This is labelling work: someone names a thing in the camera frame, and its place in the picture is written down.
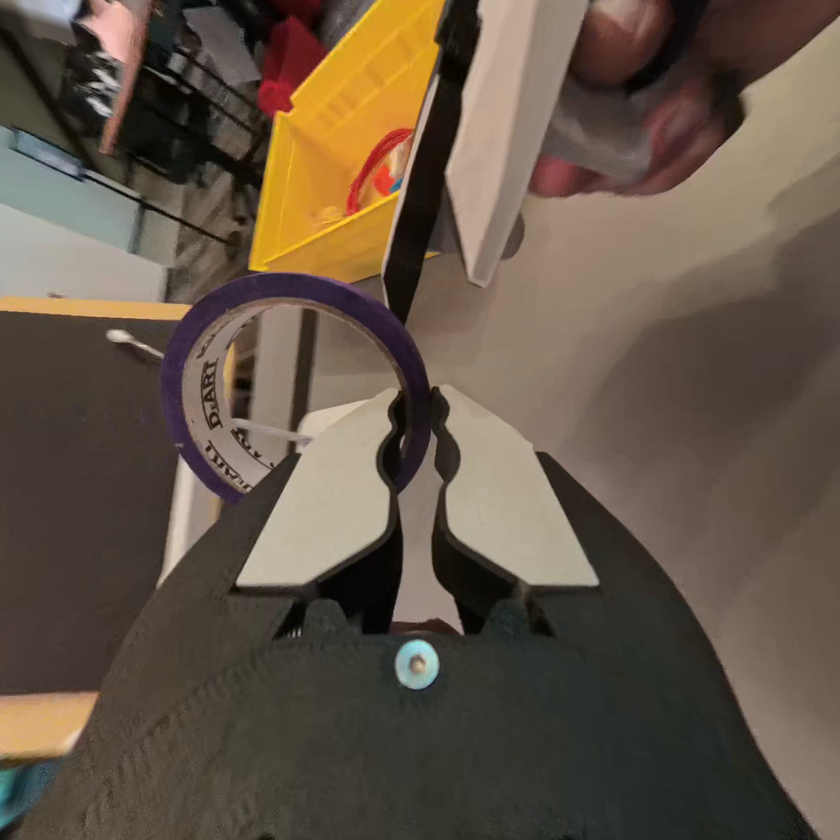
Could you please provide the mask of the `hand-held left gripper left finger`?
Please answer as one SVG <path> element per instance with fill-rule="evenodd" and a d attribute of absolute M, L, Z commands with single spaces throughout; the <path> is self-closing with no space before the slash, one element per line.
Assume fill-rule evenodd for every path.
<path fill-rule="evenodd" d="M 237 607 L 260 606 L 282 627 L 330 601 L 362 633 L 390 630 L 403 569 L 392 477 L 402 420 L 402 395 L 383 390 L 237 504 Z"/>

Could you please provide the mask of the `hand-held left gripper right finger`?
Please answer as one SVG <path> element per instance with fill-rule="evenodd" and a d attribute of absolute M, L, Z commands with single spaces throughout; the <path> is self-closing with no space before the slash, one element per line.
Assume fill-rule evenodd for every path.
<path fill-rule="evenodd" d="M 433 391 L 434 465 L 442 486 L 432 562 L 466 633 L 507 603 L 552 633 L 561 599 L 601 600 L 586 554 L 544 458 L 514 426 L 458 391 Z"/>

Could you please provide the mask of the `yellow plastic bin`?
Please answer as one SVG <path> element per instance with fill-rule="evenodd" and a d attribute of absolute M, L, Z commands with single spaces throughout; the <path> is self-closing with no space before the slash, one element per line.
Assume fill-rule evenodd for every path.
<path fill-rule="evenodd" d="M 248 266 L 347 283 L 379 274 L 397 194 L 345 214 L 351 184 L 391 131 L 413 130 L 445 2 L 374 2 L 276 115 Z"/>

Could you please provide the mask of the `person's right hand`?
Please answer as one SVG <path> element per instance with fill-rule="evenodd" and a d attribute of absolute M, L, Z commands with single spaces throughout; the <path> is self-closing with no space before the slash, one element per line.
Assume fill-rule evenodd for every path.
<path fill-rule="evenodd" d="M 572 59 L 574 78 L 607 90 L 630 81 L 664 47 L 675 23 L 669 2 L 594 2 Z M 709 57 L 697 36 L 643 106 L 643 136 L 650 149 L 643 175 L 616 179 L 543 153 L 528 190 L 543 198 L 666 193 L 693 176 L 738 131 L 745 87 L 742 73 Z"/>

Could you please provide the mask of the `dark board with wooden rim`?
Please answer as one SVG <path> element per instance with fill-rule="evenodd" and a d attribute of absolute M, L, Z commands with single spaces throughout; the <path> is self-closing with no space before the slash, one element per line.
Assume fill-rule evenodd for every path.
<path fill-rule="evenodd" d="M 187 306 L 2 298 L 2 761 L 59 757 L 165 561 L 176 479 L 154 350 Z"/>

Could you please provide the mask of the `purple tape roll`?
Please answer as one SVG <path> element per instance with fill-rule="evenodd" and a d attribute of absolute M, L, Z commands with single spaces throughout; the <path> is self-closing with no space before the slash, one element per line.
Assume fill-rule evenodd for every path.
<path fill-rule="evenodd" d="M 422 464 L 432 433 L 424 360 L 406 327 L 383 303 L 351 284 L 287 272 L 258 272 L 205 295 L 178 323 L 161 363 L 164 418 L 180 456 L 215 495 L 236 503 L 277 463 L 234 426 L 223 397 L 228 351 L 245 325 L 272 308 L 328 313 L 364 333 L 389 358 L 404 404 L 403 490 Z"/>

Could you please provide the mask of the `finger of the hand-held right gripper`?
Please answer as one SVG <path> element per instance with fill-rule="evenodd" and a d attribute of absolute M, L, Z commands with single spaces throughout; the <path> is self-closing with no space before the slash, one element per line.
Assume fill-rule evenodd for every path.
<path fill-rule="evenodd" d="M 410 315 L 445 204 L 446 167 L 480 35 L 478 5 L 477 1 L 446 2 L 437 25 L 437 58 L 416 121 L 382 264 L 385 305 L 402 324 Z"/>
<path fill-rule="evenodd" d="M 516 226 L 589 3 L 482 1 L 445 185 L 467 280 L 489 286 Z"/>

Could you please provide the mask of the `red fabric object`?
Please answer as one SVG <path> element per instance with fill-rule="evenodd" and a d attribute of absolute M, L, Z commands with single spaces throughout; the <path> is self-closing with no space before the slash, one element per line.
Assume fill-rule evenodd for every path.
<path fill-rule="evenodd" d="M 292 110 L 292 95 L 323 61 L 327 49 L 298 17 L 277 24 L 265 43 L 258 89 L 259 109 L 273 120 Z"/>

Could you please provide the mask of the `person's right forearm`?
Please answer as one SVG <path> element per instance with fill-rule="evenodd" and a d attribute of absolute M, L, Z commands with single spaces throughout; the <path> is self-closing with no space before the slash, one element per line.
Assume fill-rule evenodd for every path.
<path fill-rule="evenodd" d="M 690 51 L 699 78 L 742 91 L 795 56 L 839 16 L 838 1 L 710 2 Z"/>

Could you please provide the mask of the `red orange toy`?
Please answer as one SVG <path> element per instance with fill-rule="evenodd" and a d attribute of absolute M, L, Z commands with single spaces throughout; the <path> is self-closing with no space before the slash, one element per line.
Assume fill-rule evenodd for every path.
<path fill-rule="evenodd" d="M 413 129 L 395 129 L 373 148 L 350 185 L 344 208 L 347 217 L 400 191 L 413 137 Z"/>

